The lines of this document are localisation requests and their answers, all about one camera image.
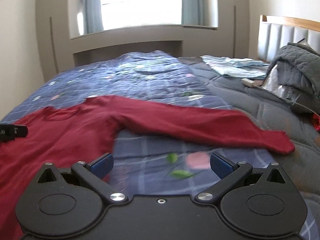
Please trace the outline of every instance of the plaid pattern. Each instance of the plaid pattern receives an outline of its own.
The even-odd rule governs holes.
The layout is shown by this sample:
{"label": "plaid pattern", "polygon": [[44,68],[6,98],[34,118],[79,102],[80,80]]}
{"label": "plaid pattern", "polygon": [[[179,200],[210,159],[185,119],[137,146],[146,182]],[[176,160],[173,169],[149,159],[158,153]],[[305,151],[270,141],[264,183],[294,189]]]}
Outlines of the plaid pattern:
{"label": "plaid pattern", "polygon": [[[13,109],[2,122],[14,122],[26,114],[45,106],[70,107],[85,98],[118,95],[152,100],[180,106],[231,109],[215,96],[188,66],[161,51],[128,53],[121,57],[60,73]],[[219,178],[211,169],[193,170],[186,162],[188,154],[216,150],[230,160],[247,161],[254,167],[266,167],[273,162],[265,149],[214,148],[175,140],[164,136],[137,136],[121,131],[116,139],[113,155],[115,166],[109,184],[135,194],[191,194],[208,188]],[[169,164],[166,156],[178,154],[178,161]],[[196,174],[188,179],[176,179],[169,174],[184,169]],[[319,239],[311,212],[301,231],[305,239]]]}

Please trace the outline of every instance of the red object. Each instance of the red object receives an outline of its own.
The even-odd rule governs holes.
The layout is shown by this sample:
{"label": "red object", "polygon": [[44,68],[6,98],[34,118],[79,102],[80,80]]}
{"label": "red object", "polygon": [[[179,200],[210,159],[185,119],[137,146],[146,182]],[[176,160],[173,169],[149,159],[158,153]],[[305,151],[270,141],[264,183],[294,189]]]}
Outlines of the red object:
{"label": "red object", "polygon": [[317,130],[320,131],[320,118],[318,115],[313,114],[311,122],[313,124],[313,127]]}
{"label": "red object", "polygon": [[112,152],[117,133],[163,134],[217,147],[256,147],[289,154],[294,145],[283,131],[260,130],[240,111],[182,107],[117,96],[88,98],[67,109],[46,107],[28,114],[26,138],[0,144],[0,236],[22,232],[14,208],[45,162],[70,167]]}

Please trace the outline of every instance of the gray blanket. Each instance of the gray blanket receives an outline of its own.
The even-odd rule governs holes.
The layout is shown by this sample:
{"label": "gray blanket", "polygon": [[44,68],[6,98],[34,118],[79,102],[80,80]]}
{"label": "gray blanket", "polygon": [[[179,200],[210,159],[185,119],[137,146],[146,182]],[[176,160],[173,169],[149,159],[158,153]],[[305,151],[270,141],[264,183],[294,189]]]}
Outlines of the gray blanket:
{"label": "gray blanket", "polygon": [[310,121],[292,113],[283,100],[268,91],[249,88],[238,78],[222,77],[201,58],[179,58],[194,75],[217,96],[246,113],[265,130],[284,130],[295,144],[294,153],[274,155],[300,190],[315,220],[307,221],[301,231],[304,239],[319,239],[320,228],[320,136]]}
{"label": "gray blanket", "polygon": [[[289,43],[279,49],[267,74],[277,65],[278,83],[287,87],[283,98],[320,112],[320,54],[308,46]],[[311,112],[292,105],[296,113]]]}

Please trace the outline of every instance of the window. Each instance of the window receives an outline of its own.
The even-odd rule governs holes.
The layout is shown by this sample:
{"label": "window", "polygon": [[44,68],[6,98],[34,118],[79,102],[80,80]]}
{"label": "window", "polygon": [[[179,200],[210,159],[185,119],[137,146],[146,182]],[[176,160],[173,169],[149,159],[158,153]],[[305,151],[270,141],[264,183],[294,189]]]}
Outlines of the window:
{"label": "window", "polygon": [[78,21],[78,28],[79,28],[79,34],[84,34],[84,26],[83,26],[83,13],[79,12],[77,15],[77,21]]}
{"label": "window", "polygon": [[103,28],[181,24],[181,3],[182,0],[101,0]]}

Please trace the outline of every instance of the headboard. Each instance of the headboard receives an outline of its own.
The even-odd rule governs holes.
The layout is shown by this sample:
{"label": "headboard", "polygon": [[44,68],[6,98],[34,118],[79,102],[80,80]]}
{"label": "headboard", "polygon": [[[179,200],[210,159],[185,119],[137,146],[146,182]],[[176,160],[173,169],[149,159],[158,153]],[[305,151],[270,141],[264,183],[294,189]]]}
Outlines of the headboard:
{"label": "headboard", "polygon": [[320,22],[281,16],[260,16],[258,58],[271,62],[279,48],[303,38],[320,53]]}

